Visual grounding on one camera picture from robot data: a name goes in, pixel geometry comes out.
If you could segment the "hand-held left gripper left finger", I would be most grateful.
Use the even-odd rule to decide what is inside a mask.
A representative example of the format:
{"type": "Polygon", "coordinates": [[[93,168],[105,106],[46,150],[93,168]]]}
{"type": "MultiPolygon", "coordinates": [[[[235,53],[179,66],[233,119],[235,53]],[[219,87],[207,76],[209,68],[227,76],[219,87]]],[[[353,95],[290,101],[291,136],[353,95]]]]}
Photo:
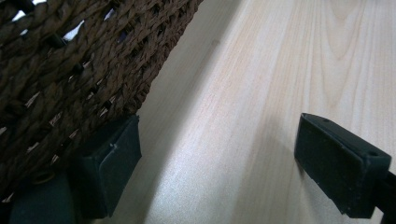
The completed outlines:
{"type": "Polygon", "coordinates": [[[30,178],[8,210],[8,224],[82,224],[112,216],[142,157],[138,123],[137,115],[108,123],[66,170],[30,178]]]}

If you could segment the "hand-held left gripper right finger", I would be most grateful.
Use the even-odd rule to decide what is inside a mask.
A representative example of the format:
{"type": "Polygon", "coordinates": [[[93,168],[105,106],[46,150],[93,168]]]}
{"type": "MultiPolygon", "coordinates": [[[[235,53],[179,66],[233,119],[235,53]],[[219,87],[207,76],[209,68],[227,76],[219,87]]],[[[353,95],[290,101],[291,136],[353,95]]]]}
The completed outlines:
{"type": "Polygon", "coordinates": [[[351,218],[383,212],[381,224],[396,224],[396,175],[391,156],[320,116],[300,116],[294,157],[304,171],[351,218]]]}

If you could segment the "brown woven basket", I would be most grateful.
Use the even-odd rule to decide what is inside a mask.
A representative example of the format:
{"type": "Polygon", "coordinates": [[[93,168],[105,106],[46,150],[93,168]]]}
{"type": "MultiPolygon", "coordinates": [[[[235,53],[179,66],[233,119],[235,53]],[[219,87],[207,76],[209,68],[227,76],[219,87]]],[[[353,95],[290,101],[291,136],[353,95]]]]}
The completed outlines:
{"type": "Polygon", "coordinates": [[[0,0],[0,203],[135,113],[203,0],[0,0]]]}

